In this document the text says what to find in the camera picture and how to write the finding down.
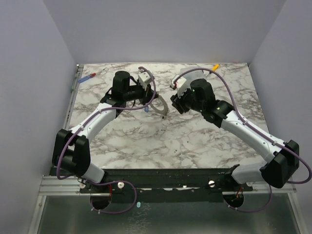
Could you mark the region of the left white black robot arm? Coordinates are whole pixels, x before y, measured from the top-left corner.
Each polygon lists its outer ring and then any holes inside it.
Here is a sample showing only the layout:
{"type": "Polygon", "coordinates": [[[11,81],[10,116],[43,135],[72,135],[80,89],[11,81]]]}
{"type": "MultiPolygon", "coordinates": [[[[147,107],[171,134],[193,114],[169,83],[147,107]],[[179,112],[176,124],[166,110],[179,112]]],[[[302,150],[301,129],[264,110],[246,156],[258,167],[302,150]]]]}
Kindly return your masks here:
{"type": "Polygon", "coordinates": [[[117,71],[113,86],[101,99],[97,108],[82,123],[70,130],[61,129],[56,135],[52,164],[56,166],[56,175],[60,180],[60,171],[91,181],[96,192],[106,190],[108,181],[104,170],[91,162],[90,143],[95,136],[120,113],[127,110],[127,102],[139,100],[146,107],[156,97],[156,83],[152,73],[139,67],[138,79],[130,85],[133,77],[126,71],[117,71]]]}

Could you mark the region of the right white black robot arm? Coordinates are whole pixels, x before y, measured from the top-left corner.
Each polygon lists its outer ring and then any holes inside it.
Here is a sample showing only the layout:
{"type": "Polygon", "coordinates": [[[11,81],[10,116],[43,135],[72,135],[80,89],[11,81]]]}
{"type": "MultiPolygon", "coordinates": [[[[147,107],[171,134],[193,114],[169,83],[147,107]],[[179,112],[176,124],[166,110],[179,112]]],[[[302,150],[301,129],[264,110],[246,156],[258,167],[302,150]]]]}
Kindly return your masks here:
{"type": "Polygon", "coordinates": [[[181,78],[174,88],[177,94],[171,97],[172,106],[180,114],[189,110],[199,112],[207,122],[234,134],[262,156],[260,163],[233,166],[224,178],[228,190],[234,191],[241,184],[261,181],[282,188],[298,169],[299,160],[292,155],[292,152],[299,152],[295,141],[284,142],[253,124],[252,127],[263,134],[258,135],[247,126],[248,120],[238,117],[231,104],[215,98],[211,84],[205,79],[181,78]]]}

